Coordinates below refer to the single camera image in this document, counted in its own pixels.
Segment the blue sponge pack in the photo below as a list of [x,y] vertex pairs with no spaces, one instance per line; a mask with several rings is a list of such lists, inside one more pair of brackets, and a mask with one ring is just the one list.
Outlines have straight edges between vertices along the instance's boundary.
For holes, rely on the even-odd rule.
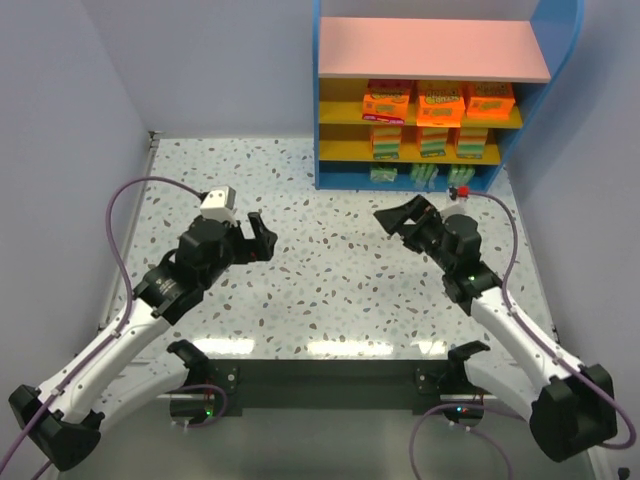
[[375,164],[370,168],[370,181],[373,183],[394,183],[398,171],[395,167]]
[[420,191],[433,190],[437,176],[438,167],[431,163],[414,163],[409,173],[413,186]]
[[449,187],[468,186],[475,176],[473,165],[452,165],[449,169],[447,182]]

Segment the blue sponge pack front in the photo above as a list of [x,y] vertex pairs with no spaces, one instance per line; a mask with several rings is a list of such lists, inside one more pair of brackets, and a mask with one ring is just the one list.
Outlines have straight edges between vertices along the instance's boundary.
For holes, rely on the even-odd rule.
[[437,176],[438,167],[431,163],[414,163],[409,173],[413,186],[420,191],[433,190]]

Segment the orange green sponge box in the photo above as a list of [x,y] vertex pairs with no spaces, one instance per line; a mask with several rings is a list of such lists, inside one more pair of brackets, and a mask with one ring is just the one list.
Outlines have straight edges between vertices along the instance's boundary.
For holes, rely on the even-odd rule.
[[401,140],[400,126],[372,126],[370,128],[372,158],[374,160],[398,159]]

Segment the orange yellow sponge box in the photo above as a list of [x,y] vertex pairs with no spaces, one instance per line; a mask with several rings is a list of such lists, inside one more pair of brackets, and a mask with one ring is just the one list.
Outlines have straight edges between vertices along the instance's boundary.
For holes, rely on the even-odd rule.
[[443,127],[418,127],[416,142],[421,158],[446,155],[449,129]]

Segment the pink sponge box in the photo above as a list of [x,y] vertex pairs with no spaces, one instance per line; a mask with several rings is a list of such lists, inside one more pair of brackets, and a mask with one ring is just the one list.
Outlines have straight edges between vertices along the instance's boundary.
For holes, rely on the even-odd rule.
[[411,80],[370,79],[363,96],[362,119],[403,126],[412,90]]

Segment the orange Scrub Daddy box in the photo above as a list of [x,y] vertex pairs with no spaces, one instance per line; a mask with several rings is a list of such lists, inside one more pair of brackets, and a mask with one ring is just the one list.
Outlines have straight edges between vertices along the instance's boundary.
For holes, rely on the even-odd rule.
[[464,99],[469,118],[506,120],[515,105],[510,82],[466,82]]

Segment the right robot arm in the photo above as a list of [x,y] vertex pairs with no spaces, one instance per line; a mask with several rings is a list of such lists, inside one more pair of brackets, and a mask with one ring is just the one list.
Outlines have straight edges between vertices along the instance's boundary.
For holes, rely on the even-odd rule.
[[529,424],[542,452],[562,462],[618,433],[613,381],[599,364],[586,366],[554,342],[513,300],[481,258],[477,222],[447,217],[416,196],[374,214],[385,232],[409,250],[427,255],[443,272],[449,299],[487,329],[513,358],[512,370],[495,373],[489,346],[472,342],[450,350],[458,375],[498,397]]

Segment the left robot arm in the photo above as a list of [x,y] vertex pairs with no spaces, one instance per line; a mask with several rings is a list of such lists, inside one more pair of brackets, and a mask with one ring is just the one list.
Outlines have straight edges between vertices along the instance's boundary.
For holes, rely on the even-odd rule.
[[106,416],[94,404],[131,360],[201,303],[230,266],[272,259],[277,234],[259,213],[248,219],[251,238],[236,221],[197,217],[177,247],[143,276],[113,325],[49,380],[11,393],[8,402],[24,436],[58,470],[76,467],[98,445]]

